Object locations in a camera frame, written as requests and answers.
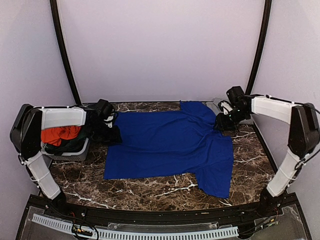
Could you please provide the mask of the grey button shirt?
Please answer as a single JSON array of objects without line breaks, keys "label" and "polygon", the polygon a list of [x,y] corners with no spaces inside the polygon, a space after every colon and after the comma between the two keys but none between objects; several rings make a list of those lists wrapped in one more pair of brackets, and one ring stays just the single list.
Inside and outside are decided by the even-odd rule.
[{"label": "grey button shirt", "polygon": [[[219,109],[218,107],[218,103],[220,103],[221,101],[228,101],[227,99],[224,99],[224,98],[213,98],[211,101],[206,101],[204,104],[210,108],[214,114],[217,116],[221,110]],[[250,119],[245,119],[245,120],[242,120],[240,123],[240,125],[253,125],[254,124],[254,121],[252,118]]]}]

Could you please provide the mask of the blue printed t-shirt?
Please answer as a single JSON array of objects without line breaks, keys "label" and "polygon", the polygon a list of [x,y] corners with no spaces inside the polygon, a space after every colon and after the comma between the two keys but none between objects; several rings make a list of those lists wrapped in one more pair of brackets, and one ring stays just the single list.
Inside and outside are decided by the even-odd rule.
[{"label": "blue printed t-shirt", "polygon": [[206,194],[230,194],[233,142],[214,128],[216,115],[198,101],[180,110],[121,112],[122,143],[107,150],[104,179],[140,179],[192,173]]}]

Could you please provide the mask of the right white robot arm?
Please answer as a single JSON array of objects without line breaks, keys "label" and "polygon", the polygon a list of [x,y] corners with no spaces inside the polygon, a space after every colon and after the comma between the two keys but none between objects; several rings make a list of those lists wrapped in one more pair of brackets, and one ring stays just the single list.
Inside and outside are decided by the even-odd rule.
[{"label": "right white robot arm", "polygon": [[284,159],[268,183],[266,191],[279,197],[300,174],[302,168],[320,151],[319,110],[311,103],[280,99],[271,95],[246,94],[240,86],[226,92],[226,99],[217,103],[218,114],[214,127],[221,131],[234,131],[252,118],[272,119],[286,127]]}]

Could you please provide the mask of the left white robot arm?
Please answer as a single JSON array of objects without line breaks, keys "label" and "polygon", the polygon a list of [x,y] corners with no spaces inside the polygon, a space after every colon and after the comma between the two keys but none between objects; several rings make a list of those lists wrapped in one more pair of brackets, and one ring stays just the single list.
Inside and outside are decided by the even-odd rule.
[{"label": "left white robot arm", "polygon": [[10,131],[10,140],[31,180],[42,194],[52,200],[51,210],[67,218],[70,206],[62,199],[63,191],[54,180],[48,161],[78,161],[87,157],[91,142],[120,144],[116,125],[118,112],[107,100],[92,104],[45,107],[24,104]]}]

